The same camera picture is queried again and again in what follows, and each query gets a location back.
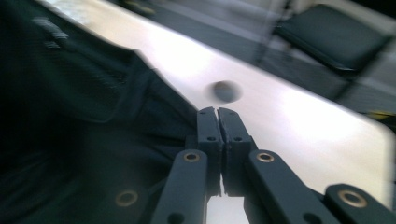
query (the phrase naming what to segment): floor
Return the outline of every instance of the floor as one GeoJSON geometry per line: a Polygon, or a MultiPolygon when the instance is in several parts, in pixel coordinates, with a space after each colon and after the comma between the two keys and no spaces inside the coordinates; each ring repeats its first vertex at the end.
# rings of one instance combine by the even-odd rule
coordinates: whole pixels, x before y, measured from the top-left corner
{"type": "MultiPolygon", "coordinates": [[[[146,0],[142,3],[156,10],[151,20],[243,62],[254,63],[258,44],[268,39],[276,14],[266,14],[257,8],[232,2],[235,1],[146,0]]],[[[280,40],[272,41],[270,46],[263,63],[258,65],[261,69],[325,98],[343,84],[331,71],[302,53],[292,51],[290,57],[280,40]]],[[[358,113],[396,112],[395,100],[396,94],[365,82],[337,103],[358,113]]]]}

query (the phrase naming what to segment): chair backrest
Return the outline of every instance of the chair backrest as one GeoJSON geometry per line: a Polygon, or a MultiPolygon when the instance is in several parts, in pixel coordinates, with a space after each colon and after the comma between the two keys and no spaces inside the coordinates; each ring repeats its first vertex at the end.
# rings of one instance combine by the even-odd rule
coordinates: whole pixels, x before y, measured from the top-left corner
{"type": "Polygon", "coordinates": [[[368,7],[372,10],[375,10],[379,13],[392,17],[396,19],[396,1],[395,0],[350,0],[352,2],[356,2],[362,6],[368,7]]]}

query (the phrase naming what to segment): black chair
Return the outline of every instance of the black chair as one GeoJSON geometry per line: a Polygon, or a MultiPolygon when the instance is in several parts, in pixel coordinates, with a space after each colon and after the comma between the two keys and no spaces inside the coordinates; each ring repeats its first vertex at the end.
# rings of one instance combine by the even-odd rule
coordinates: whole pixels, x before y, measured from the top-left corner
{"type": "MultiPolygon", "coordinates": [[[[353,2],[396,18],[396,1],[353,2]]],[[[291,0],[286,1],[284,11],[290,9],[291,3],[291,0]]],[[[293,48],[305,52],[346,80],[346,85],[329,97],[334,101],[354,86],[362,71],[393,38],[328,5],[315,5],[298,15],[279,21],[273,35],[282,37],[293,48]]],[[[262,61],[263,50],[261,44],[257,63],[262,61]]]]}

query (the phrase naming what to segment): chair seat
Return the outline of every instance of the chair seat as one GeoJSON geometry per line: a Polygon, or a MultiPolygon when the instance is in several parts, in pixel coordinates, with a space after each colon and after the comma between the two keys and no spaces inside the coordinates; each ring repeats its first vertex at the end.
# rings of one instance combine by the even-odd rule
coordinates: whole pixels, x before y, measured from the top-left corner
{"type": "Polygon", "coordinates": [[[281,22],[275,33],[338,72],[359,73],[391,37],[326,5],[281,22]]]}

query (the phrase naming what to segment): table surface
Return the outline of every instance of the table surface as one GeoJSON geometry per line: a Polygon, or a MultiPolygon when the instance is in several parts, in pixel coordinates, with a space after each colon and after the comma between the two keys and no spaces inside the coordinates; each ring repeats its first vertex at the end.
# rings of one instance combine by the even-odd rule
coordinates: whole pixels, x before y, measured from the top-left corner
{"type": "MultiPolygon", "coordinates": [[[[309,188],[323,193],[346,183],[391,206],[394,136],[381,124],[108,2],[81,4],[86,28],[137,50],[198,109],[238,112],[258,147],[279,154],[309,188]],[[237,101],[224,104],[210,94],[224,80],[237,86],[237,101]]],[[[207,223],[248,223],[241,203],[212,198],[207,223]]]]}

